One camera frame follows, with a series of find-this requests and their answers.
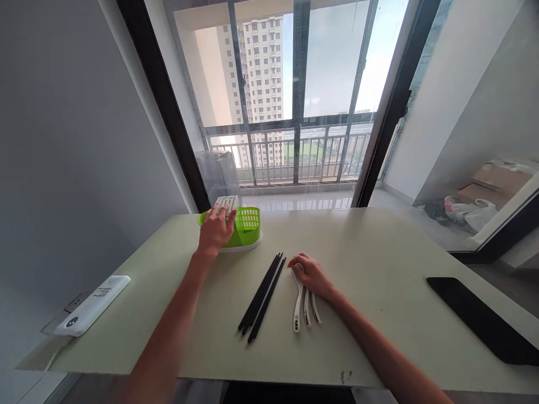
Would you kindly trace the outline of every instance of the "black phone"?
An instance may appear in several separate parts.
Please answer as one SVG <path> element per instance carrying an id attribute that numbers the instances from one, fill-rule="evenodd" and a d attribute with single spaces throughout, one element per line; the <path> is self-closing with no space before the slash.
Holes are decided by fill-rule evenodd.
<path id="1" fill-rule="evenodd" d="M 449 308 L 502 362 L 539 366 L 539 351 L 455 278 L 427 278 Z"/>

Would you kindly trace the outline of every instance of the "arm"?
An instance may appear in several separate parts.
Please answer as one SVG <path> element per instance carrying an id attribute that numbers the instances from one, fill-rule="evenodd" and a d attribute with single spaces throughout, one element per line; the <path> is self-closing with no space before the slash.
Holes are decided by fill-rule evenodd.
<path id="1" fill-rule="evenodd" d="M 294 267 L 295 263 L 300 263 L 305 273 Z M 290 260 L 288 267 L 292 267 L 307 289 L 330 303 L 358 341 L 382 383 L 400 404 L 452 403 L 425 373 L 406 358 L 333 286 L 314 259 L 301 252 Z"/>
<path id="2" fill-rule="evenodd" d="M 211 264 L 234 231 L 236 211 L 230 214 L 228 223 L 225 212 L 226 208 L 216 205 L 206 214 L 199 246 L 185 277 L 122 386 L 121 402 L 168 404 L 172 401 L 200 290 Z"/>

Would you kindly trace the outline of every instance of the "chopsticks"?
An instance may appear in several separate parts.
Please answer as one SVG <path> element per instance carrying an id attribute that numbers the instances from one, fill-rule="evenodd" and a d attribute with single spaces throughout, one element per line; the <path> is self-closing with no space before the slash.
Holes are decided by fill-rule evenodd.
<path id="1" fill-rule="evenodd" d="M 253 300 L 251 301 L 251 304 L 247 308 L 247 311 L 245 312 L 245 315 L 241 319 L 240 325 L 238 325 L 237 329 L 241 330 L 242 335 L 245 335 L 247 332 L 247 329 L 253 325 L 255 318 L 258 314 L 258 310 L 260 309 L 260 306 L 262 305 L 262 302 L 264 300 L 264 297 L 266 296 L 266 292 L 268 288 L 270 287 L 271 281 L 273 280 L 273 275 L 275 274 L 275 271 L 277 269 L 277 266 L 279 264 L 279 261 L 281 260 L 283 253 L 279 253 L 275 255 L 273 258 L 273 261 L 271 265 L 268 268 L 268 272 L 264 276 L 264 279 L 262 279 L 262 283 L 258 287 L 257 293 L 255 293 Z"/>
<path id="2" fill-rule="evenodd" d="M 279 266 L 279 270 L 277 271 L 277 275 L 275 275 L 275 279 L 273 280 L 273 283 L 271 284 L 271 288 L 268 291 L 268 296 L 266 297 L 266 300 L 264 300 L 264 304 L 262 308 L 260 309 L 260 313 L 258 314 L 257 320 L 254 323 L 253 329 L 251 330 L 251 334 L 249 335 L 249 339 L 247 340 L 247 343 L 251 343 L 252 340 L 254 340 L 258 335 L 258 329 L 260 328 L 260 324 L 262 324 L 262 320 L 264 319 L 264 314 L 266 313 L 266 309 L 268 308 L 268 305 L 270 304 L 271 295 L 273 295 L 273 291 L 275 290 L 275 285 L 277 285 L 277 281 L 279 280 L 279 275 L 281 274 L 281 270 L 283 265 L 285 264 L 286 257 L 281 262 L 281 265 Z"/>

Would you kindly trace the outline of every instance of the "light green table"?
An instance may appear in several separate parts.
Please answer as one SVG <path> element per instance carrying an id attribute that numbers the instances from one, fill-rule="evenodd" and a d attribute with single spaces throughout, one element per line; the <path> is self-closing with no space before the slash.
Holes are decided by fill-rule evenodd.
<path id="1" fill-rule="evenodd" d="M 262 213 L 263 242 L 220 254 L 200 296 L 178 376 L 381 387 L 359 346 L 320 299 L 322 325 L 292 330 L 296 285 L 283 270 L 257 339 L 237 334 L 278 251 L 305 251 L 393 343 L 442 389 L 539 393 L 539 370 L 497 359 L 427 286 L 452 276 L 536 347 L 539 321 L 452 258 L 422 232 L 379 208 Z M 127 374 L 181 282 L 198 242 L 196 215 L 172 217 L 116 274 L 131 283 L 52 366 L 56 371 Z M 57 341 L 32 352 L 21 369 L 43 369 Z"/>

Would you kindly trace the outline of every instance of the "hand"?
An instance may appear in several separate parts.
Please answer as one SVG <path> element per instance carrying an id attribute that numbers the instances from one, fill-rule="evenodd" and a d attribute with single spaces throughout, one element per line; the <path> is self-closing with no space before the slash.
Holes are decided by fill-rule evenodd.
<path id="1" fill-rule="evenodd" d="M 303 265 L 303 272 L 301 269 L 296 268 L 294 264 L 300 263 Z M 326 300 L 330 300 L 336 289 L 330 282 L 320 264 L 312 259 L 304 252 L 300 252 L 288 262 L 288 268 L 292 268 L 294 274 L 301 280 L 307 289 L 313 292 L 315 295 L 323 297 Z"/>
<path id="2" fill-rule="evenodd" d="M 234 232 L 234 219 L 236 210 L 230 212 L 229 219 L 225 221 L 228 206 L 222 209 L 216 204 L 206 212 L 204 223 L 200 227 L 200 239 L 197 252 L 203 256 L 215 258 L 221 249 L 228 243 Z"/>

